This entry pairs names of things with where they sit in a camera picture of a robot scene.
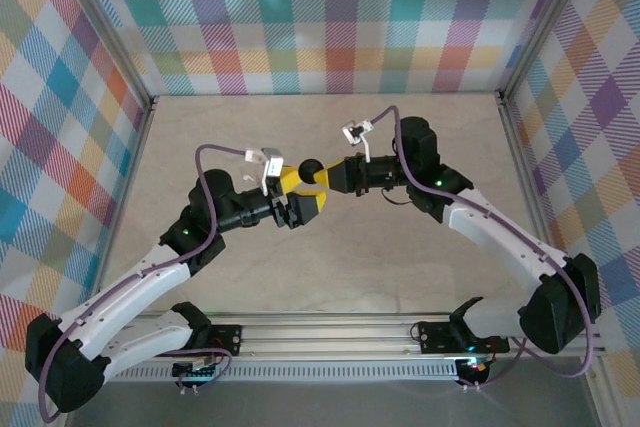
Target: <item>plaid wall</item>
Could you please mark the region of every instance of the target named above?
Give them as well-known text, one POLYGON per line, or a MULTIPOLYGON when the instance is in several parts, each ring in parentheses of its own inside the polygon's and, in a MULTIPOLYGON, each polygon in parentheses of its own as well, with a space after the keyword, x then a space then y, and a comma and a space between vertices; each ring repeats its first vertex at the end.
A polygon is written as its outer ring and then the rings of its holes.
POLYGON ((25 329, 88 294, 142 118, 77 0, 0 0, 0 425, 33 425, 25 329))
POLYGON ((172 95, 493 91, 545 1, 102 0, 172 95))
POLYGON ((600 268, 600 329, 640 415, 640 0, 570 0, 516 95, 555 242, 600 268))

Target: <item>black bracket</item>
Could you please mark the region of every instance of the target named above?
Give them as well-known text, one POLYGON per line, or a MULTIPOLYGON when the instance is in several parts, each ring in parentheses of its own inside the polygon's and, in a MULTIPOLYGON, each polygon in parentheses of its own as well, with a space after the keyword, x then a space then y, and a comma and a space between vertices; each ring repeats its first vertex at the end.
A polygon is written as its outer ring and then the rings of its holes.
MULTIPOLYGON (((598 268, 584 254, 566 257, 563 270, 574 282, 595 322, 602 311, 598 268)), ((525 307, 518 310, 520 327, 526 337, 537 347, 550 354, 557 354, 585 328, 578 302, 567 283, 556 273, 543 276, 525 307)))
MULTIPOLYGON (((242 344, 242 326, 241 325, 211 325, 207 336, 207 344, 210 347, 228 350, 233 357, 240 354, 240 345, 242 344)), ((184 374, 185 377, 213 377, 216 372, 216 366, 219 362, 214 360, 215 354, 207 356, 208 363, 202 368, 194 369, 192 362, 174 362, 171 367, 171 376, 179 377, 184 374)), ((203 381, 185 381, 183 385, 190 388, 194 385, 201 385, 203 381)))
POLYGON ((460 385, 484 384, 489 379, 490 366, 484 367, 482 370, 478 367, 473 367, 469 362, 463 359, 456 360, 456 370, 460 380, 456 380, 456 383, 460 385))
MULTIPOLYGON (((49 352, 62 336, 60 322, 41 314, 27 326, 25 367, 38 382, 49 352)), ((80 352, 81 347, 82 343, 65 340, 47 377, 46 392, 64 413, 82 407, 98 393, 104 384, 104 369, 111 362, 101 355, 89 360, 80 352)))
POLYGON ((466 348, 451 332, 449 322, 418 322, 412 328, 414 340, 420 342, 421 354, 504 354, 509 352, 509 341, 502 337, 475 339, 466 348))

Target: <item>purple cable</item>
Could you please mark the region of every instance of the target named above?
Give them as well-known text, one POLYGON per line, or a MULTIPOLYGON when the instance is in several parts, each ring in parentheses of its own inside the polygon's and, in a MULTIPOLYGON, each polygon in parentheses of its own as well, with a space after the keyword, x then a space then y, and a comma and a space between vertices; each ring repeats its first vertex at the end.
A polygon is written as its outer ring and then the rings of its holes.
MULTIPOLYGON (((493 220, 495 220, 498 224, 500 224, 502 227, 504 227, 506 230, 508 230, 511 234, 513 234, 518 239, 520 239, 527 247, 532 249, 537 255, 540 255, 541 257, 544 255, 544 251, 535 242, 531 241, 526 235, 523 235, 517 228, 515 228, 513 225, 511 225, 508 221, 503 219, 501 216, 499 216, 499 215, 497 215, 497 214, 485 209, 483 206, 481 206, 481 205, 479 205, 479 204, 477 204, 477 203, 475 203, 473 201, 465 199, 464 197, 460 197, 459 195, 451 194, 451 193, 445 192, 443 190, 433 189, 431 187, 427 187, 425 185, 422 185, 420 182, 418 182, 418 180, 414 177, 414 175, 411 172, 411 170, 409 170, 409 165, 407 164, 407 159, 404 156, 404 146, 402 145, 402 130, 401 130, 401 126, 400 126, 400 112, 398 111, 398 108, 395 105, 387 107, 382 113, 380 113, 379 115, 374 117, 371 120, 371 123, 375 124, 375 123, 379 122, 384 117, 386 117, 390 112, 393 112, 393 116, 394 116, 394 119, 395 119, 395 141, 396 141, 395 144, 396 144, 396 149, 398 150, 398 158, 400 160, 400 165, 402 165, 402 169, 404 170, 405 175, 407 176, 407 179, 409 180, 409 182, 411 182, 411 184, 413 184, 413 186, 415 188, 417 188, 418 190, 421 190, 422 192, 425 192, 427 194, 439 195, 441 197, 447 197, 447 198, 453 200, 454 202, 459 202, 461 204, 465 204, 465 205, 477 210, 482 215, 484 215, 486 217, 490 217, 493 220)), ((524 352, 527 352, 534 359, 540 361, 545 367, 549 368, 554 373, 556 373, 558 375, 561 375, 563 377, 569 377, 569 378, 580 377, 581 375, 584 375, 589 370, 589 367, 591 366, 591 363, 593 362, 593 355, 594 355, 593 354, 593 326, 591 324, 591 318, 589 317, 589 311, 587 309, 586 304, 584 303, 584 299, 580 295, 580 291, 578 290, 578 288, 576 287, 574 282, 571 280, 569 275, 562 269, 562 267, 560 267, 560 265, 558 265, 558 263, 555 260, 553 260, 551 257, 547 256, 545 258, 545 261, 547 262, 547 264, 549 264, 558 273, 558 275, 560 275, 560 277, 562 277, 562 280, 564 280, 564 282, 567 284, 567 286, 569 287, 569 290, 571 291, 571 293, 573 294, 573 296, 576 299, 576 302, 578 303, 578 307, 580 309, 580 313, 582 314, 582 320, 583 320, 583 323, 584 323, 584 326, 585 326, 585 333, 586 333, 586 337, 587 337, 587 346, 586 346, 585 359, 584 359, 584 361, 582 362, 582 365, 580 366, 580 368, 577 371, 575 371, 575 372, 564 372, 564 371, 558 369, 557 367, 555 367, 553 364, 551 364, 546 359, 542 359, 538 354, 536 354, 535 352, 531 351, 526 346, 520 345, 519 343, 517 343, 516 345, 520 346, 521 349, 524 352)))
MULTIPOLYGON (((211 214, 211 231, 209 232, 209 236, 204 241, 204 243, 202 243, 199 247, 196 247, 191 252, 181 255, 174 260, 169 260, 167 262, 163 262, 158 265, 152 265, 151 267, 147 267, 146 269, 141 270, 141 273, 143 276, 156 272, 160 269, 164 269, 165 267, 169 267, 171 265, 184 262, 185 260, 190 259, 194 255, 198 255, 204 249, 209 247, 211 242, 213 242, 213 238, 215 237, 216 230, 218 228, 218 219, 216 217, 216 209, 213 204, 213 198, 211 197, 211 192, 209 191, 209 185, 207 184, 207 179, 205 178, 204 172, 202 170, 201 155, 202 155, 202 151, 206 149, 219 150, 221 152, 227 152, 229 154, 242 155, 242 156, 244 156, 244 151, 232 149, 229 147, 224 147, 221 145, 215 145, 215 144, 203 144, 196 149, 195 161, 196 161, 196 170, 198 171, 198 179, 200 179, 200 184, 202 185, 202 190, 204 190, 204 196, 207 199, 207 206, 209 207, 209 212, 211 214)), ((124 286, 131 283, 133 280, 138 280, 138 279, 140 279, 140 276, 137 273, 132 274, 129 277, 121 280, 113 288, 105 292, 100 298, 98 298, 98 300, 95 301, 93 305, 91 305, 80 316, 78 316, 78 318, 74 321, 74 323, 72 323, 67 328, 67 330, 65 330, 62 333, 60 338, 53 345, 53 348, 49 351, 49 355, 47 355, 47 358, 44 361, 44 365, 42 366, 42 373, 40 374, 40 382, 38 384, 38 409, 40 410, 40 416, 42 417, 42 420, 45 423, 49 424, 60 416, 60 411, 57 411, 53 415, 49 415, 49 412, 47 412, 47 405, 46 405, 47 377, 49 376, 49 370, 51 369, 51 364, 53 363, 53 358, 55 357, 56 353, 58 352, 58 350, 60 349, 64 341, 67 340, 69 336, 78 327, 79 321, 85 320, 87 317, 89 317, 93 313, 95 309, 97 309, 102 304, 104 304, 107 300, 109 300, 116 292, 118 292, 124 286)))
MULTIPOLYGON (((216 380, 218 380, 220 377, 222 377, 227 372, 227 370, 229 370, 229 367, 231 367, 231 359, 233 357, 231 352, 229 352, 228 350, 226 350, 226 349, 217 349, 217 348, 170 350, 169 352, 165 352, 163 355, 184 355, 184 354, 192 354, 192 355, 197 355, 197 354, 222 354, 227 358, 227 363, 224 366, 224 368, 220 372, 218 372, 211 380, 209 380, 206 383, 198 386, 197 390, 194 389, 194 392, 210 388, 216 380)), ((184 389, 185 388, 185 386, 182 385, 182 379, 184 379, 185 376, 186 376, 186 374, 181 374, 178 377, 178 387, 180 387, 180 389, 184 389)))
POLYGON ((492 385, 497 380, 500 380, 502 377, 504 377, 509 372, 511 372, 513 368, 516 366, 516 364, 518 363, 518 361, 520 360, 520 357, 522 357, 522 354, 524 354, 526 349, 525 347, 526 344, 527 344, 527 339, 524 339, 522 341, 522 344, 518 344, 518 347, 519 347, 518 352, 516 352, 516 356, 511 360, 511 362, 509 362, 507 366, 504 367, 500 372, 498 372, 498 374, 495 375, 491 380, 487 380, 485 383, 483 383, 482 386, 486 387, 488 385, 492 385))

